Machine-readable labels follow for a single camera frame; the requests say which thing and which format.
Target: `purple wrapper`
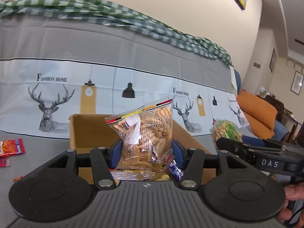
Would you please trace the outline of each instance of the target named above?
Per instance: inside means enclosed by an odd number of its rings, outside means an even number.
[[[173,162],[168,166],[168,170],[177,181],[180,181],[184,175],[184,172],[177,167],[175,160],[173,160]]]

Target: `ceiling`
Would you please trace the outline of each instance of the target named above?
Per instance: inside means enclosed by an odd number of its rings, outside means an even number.
[[[272,28],[279,55],[304,64],[304,0],[263,0],[261,26]]]

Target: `wooden furniture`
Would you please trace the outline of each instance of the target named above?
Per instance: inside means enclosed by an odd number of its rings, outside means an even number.
[[[304,126],[302,126],[295,138],[296,144],[300,147],[304,147]]]
[[[292,123],[292,129],[290,131],[290,134],[287,138],[287,142],[291,142],[295,131],[297,129],[298,124],[302,126],[302,124],[300,122],[298,122],[295,118],[291,117],[289,114],[283,113],[283,118],[287,119],[287,121]]]
[[[283,114],[284,114],[284,104],[281,101],[279,101],[279,100],[277,100],[274,97],[271,97],[269,95],[267,95],[264,98],[264,100],[267,101],[268,103],[270,103],[274,108],[276,108],[276,110],[278,111],[278,114],[277,114],[275,119],[277,121],[279,121],[280,123],[282,123]]]

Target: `deer illustration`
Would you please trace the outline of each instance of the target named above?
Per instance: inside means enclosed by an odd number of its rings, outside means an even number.
[[[239,120],[240,125],[243,126],[246,121],[245,121],[244,117],[241,117],[241,108],[238,107],[238,110],[235,111],[234,109],[231,108],[230,104],[228,106],[229,106],[230,110],[232,110],[233,113],[237,116],[237,119]]]
[[[200,126],[200,124],[192,123],[192,122],[189,122],[189,120],[188,120],[189,110],[192,109],[194,101],[192,101],[192,103],[191,103],[191,101],[189,99],[189,103],[190,103],[189,106],[186,104],[186,109],[185,109],[184,113],[182,113],[180,108],[177,106],[177,102],[176,102],[176,105],[173,105],[173,109],[177,110],[177,113],[183,118],[187,131],[192,132],[192,133],[201,132],[202,127]]]
[[[67,131],[70,129],[70,125],[68,123],[60,123],[53,121],[52,114],[56,112],[59,108],[58,105],[64,104],[68,102],[71,97],[73,96],[75,89],[73,90],[72,94],[69,96],[68,90],[65,88],[65,96],[60,100],[60,95],[58,93],[58,99],[52,103],[52,106],[50,108],[46,108],[44,105],[44,101],[41,99],[41,93],[38,95],[38,97],[35,94],[35,90],[38,87],[39,83],[34,87],[32,91],[29,90],[28,87],[28,93],[30,97],[39,103],[38,107],[43,112],[43,116],[40,122],[39,130],[50,133],[67,133]]]

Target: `green checkered blanket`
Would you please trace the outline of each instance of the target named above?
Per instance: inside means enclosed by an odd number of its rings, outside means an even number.
[[[106,0],[0,0],[0,18],[26,13],[119,26],[231,65],[230,55],[209,39],[182,33],[143,13]]]

